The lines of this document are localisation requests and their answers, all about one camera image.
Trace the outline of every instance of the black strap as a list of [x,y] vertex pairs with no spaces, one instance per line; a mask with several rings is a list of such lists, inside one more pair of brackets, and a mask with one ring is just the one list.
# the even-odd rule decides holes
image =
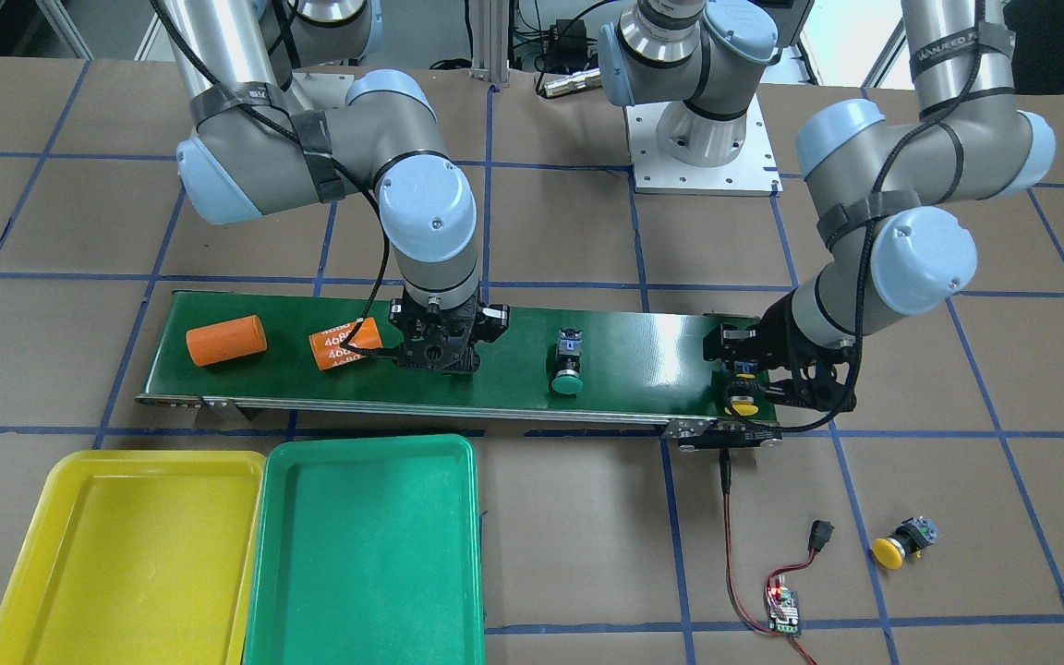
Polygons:
[[342,198],[346,194],[346,187],[343,185],[343,177],[331,163],[331,132],[326,126],[325,111],[303,111],[292,116],[290,121],[295,124],[299,147],[306,160],[306,169],[312,174],[318,200],[326,203]]
[[972,50],[979,50],[981,53],[998,51],[1012,59],[1016,46],[1017,34],[1008,27],[983,21],[978,29],[970,27],[946,37],[935,38],[934,41],[915,51],[909,60],[909,76],[911,81],[917,81],[917,77],[930,67],[947,60],[958,59],[959,55]]
[[875,219],[886,218],[886,216],[920,205],[921,200],[917,197],[917,193],[911,193],[908,189],[869,194],[868,197],[848,206],[845,206],[844,203],[836,203],[831,210],[825,212],[824,216],[820,216],[819,222],[815,225],[815,231],[819,232],[824,245],[827,245],[828,251],[831,251],[836,242],[857,231],[858,228],[864,228],[866,223]]
[[242,105],[269,106],[286,113],[286,101],[276,85],[251,81],[228,88],[213,85],[199,93],[190,102],[192,118],[195,119],[195,126],[199,127],[207,118]]
[[[295,4],[295,12],[298,11],[298,5]],[[297,70],[303,66],[303,62],[298,56],[298,46],[295,44],[295,33],[293,33],[290,26],[290,17],[286,14],[286,4],[284,0],[273,0],[273,16],[278,18],[278,33],[282,34],[284,46],[286,46],[286,56],[290,59],[292,70]]]
[[963,180],[963,161],[966,154],[964,154],[963,150],[963,140],[959,139],[955,131],[946,122],[938,122],[938,127],[942,127],[942,130],[947,132],[951,146],[955,147],[955,173],[950,178],[950,186],[947,186],[947,193],[943,194],[942,198],[938,199],[938,202],[943,203],[949,200],[950,197],[954,197],[955,189],[959,189],[959,181]]

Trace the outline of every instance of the orange foam cylinder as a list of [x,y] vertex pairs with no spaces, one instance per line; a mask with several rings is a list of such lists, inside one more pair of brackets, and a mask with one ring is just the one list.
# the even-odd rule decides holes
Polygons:
[[186,352],[198,367],[261,353],[267,348],[265,328],[255,314],[186,332]]
[[[320,370],[333,369],[333,367],[347,365],[349,362],[356,362],[364,358],[362,354],[349,352],[339,346],[344,339],[347,339],[352,328],[355,328],[354,320],[351,323],[344,323],[338,328],[316,332],[310,336],[314,363],[318,365]],[[376,328],[375,318],[364,319],[364,325],[360,327],[360,331],[351,339],[351,346],[360,349],[379,349],[384,346],[380,329]]]

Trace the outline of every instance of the electrical connector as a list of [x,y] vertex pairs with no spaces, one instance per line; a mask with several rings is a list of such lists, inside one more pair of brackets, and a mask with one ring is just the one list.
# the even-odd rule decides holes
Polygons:
[[835,527],[831,526],[831,521],[827,519],[815,519],[811,522],[811,537],[808,538],[808,549],[819,552],[822,550],[825,544],[831,539],[831,533],[835,530]]

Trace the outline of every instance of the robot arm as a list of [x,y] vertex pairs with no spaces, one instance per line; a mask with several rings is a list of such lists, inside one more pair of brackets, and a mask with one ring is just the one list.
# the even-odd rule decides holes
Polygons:
[[[300,4],[359,4],[361,13],[344,27],[371,18],[367,0]],[[497,338],[508,312],[479,303],[476,202],[465,173],[446,156],[434,109],[416,81],[368,72],[343,105],[315,109],[292,77],[288,93],[277,83],[282,77],[275,76],[249,0],[168,0],[166,10],[186,51],[219,82],[202,76],[185,50],[177,52],[196,122],[177,156],[199,214],[228,223],[371,193],[405,282],[404,298],[389,307],[389,321],[405,333],[393,360],[477,370],[473,344]]]
[[887,124],[862,100],[812,117],[795,144],[833,261],[754,330],[721,328],[705,338],[705,358],[731,371],[738,363],[789,369],[793,380],[767,388],[781,403],[851,410],[852,386],[836,381],[833,366],[860,360],[857,325],[863,336],[924,314],[975,276],[970,234],[933,204],[1021,193],[1053,160],[1046,121],[1016,110],[1000,3],[902,7],[924,122]]
[[747,0],[636,0],[598,39],[608,100],[671,101],[659,144],[697,167],[738,155],[758,81],[780,55],[774,19]]

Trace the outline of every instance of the plastic tray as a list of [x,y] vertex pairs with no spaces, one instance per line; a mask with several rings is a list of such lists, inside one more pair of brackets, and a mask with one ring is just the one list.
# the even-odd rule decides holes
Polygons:
[[253,451],[63,459],[0,606],[0,664],[239,664],[264,467]]
[[478,513],[458,435],[279,446],[245,665],[482,665]]

